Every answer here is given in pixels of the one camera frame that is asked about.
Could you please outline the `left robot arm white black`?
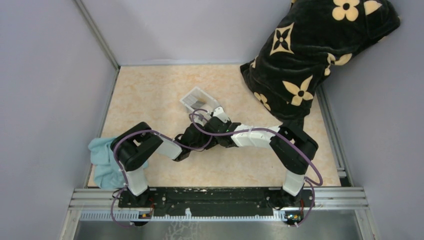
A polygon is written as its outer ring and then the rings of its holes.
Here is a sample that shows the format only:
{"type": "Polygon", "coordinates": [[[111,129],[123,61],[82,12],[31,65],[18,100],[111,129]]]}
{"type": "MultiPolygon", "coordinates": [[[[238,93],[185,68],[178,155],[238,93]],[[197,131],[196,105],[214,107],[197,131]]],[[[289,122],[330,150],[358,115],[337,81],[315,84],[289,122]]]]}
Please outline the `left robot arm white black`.
{"type": "Polygon", "coordinates": [[[149,203],[149,185],[143,165],[154,153],[180,162],[193,151],[208,150],[218,144],[213,136],[198,130],[204,129],[207,123],[205,116],[191,113],[189,119],[192,123],[175,138],[160,134],[146,122],[140,122],[112,142],[110,149],[123,171],[124,186],[131,193],[130,200],[136,206],[144,207],[149,203]]]}

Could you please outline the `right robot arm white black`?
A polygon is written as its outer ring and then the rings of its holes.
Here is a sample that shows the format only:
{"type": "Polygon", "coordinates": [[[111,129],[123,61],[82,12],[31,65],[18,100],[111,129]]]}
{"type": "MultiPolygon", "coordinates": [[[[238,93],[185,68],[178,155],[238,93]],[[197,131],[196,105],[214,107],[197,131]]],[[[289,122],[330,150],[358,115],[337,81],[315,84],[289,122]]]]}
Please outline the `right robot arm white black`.
{"type": "Polygon", "coordinates": [[[208,111],[204,133],[213,136],[226,148],[257,147],[273,150],[286,168],[282,185],[281,199],[287,206],[295,206],[301,200],[301,190],[305,182],[312,180],[306,176],[312,168],[318,177],[315,183],[322,186],[324,181],[317,167],[312,163],[319,148],[317,142],[292,122],[280,126],[256,127],[240,122],[232,122],[222,107],[208,111]]]}

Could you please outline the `white plastic card box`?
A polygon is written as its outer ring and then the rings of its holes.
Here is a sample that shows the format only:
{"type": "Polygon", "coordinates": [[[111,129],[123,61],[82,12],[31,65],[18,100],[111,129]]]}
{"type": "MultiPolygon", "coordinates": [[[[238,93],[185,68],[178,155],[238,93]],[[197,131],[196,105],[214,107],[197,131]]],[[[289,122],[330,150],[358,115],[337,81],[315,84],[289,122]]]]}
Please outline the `white plastic card box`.
{"type": "Polygon", "coordinates": [[[190,90],[187,94],[185,94],[179,101],[180,103],[186,108],[188,113],[192,113],[193,111],[197,110],[197,109],[190,109],[187,108],[185,106],[185,104],[183,103],[183,99],[184,97],[186,97],[187,95],[194,95],[196,96],[198,99],[202,100],[203,102],[205,102],[205,105],[202,106],[201,108],[198,109],[204,109],[207,112],[212,112],[213,110],[215,110],[218,107],[221,107],[222,105],[211,95],[209,95],[207,92],[205,92],[204,90],[202,90],[201,88],[199,88],[198,86],[195,86],[192,90],[190,90]]]}

